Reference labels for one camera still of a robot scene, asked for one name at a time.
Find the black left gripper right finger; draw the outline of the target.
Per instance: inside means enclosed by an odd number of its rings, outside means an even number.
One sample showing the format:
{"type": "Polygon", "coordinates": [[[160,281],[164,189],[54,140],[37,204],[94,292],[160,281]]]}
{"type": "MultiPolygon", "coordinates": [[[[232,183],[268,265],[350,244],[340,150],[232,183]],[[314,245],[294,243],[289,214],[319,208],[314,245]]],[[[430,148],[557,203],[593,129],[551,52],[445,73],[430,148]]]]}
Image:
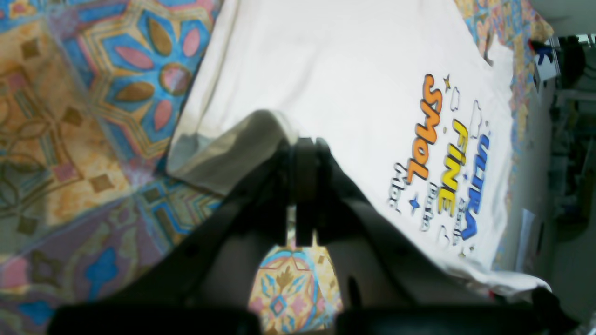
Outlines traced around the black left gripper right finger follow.
{"type": "Polygon", "coordinates": [[[293,199],[296,244],[317,237],[334,263],[337,335],[564,335],[578,326],[545,288],[509,303],[456,282],[372,207],[322,139],[294,145],[293,199]]]}

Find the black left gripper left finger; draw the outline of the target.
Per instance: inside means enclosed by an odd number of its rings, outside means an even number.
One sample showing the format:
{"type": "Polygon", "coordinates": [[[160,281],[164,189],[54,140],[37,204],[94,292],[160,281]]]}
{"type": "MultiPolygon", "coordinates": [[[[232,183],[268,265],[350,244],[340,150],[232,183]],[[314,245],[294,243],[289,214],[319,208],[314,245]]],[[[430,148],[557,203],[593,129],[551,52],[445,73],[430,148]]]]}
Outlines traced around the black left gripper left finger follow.
{"type": "Polygon", "coordinates": [[[245,176],[221,206],[138,280],[55,313],[51,335],[261,335],[248,310],[259,264],[286,238],[290,146],[245,176]]]}

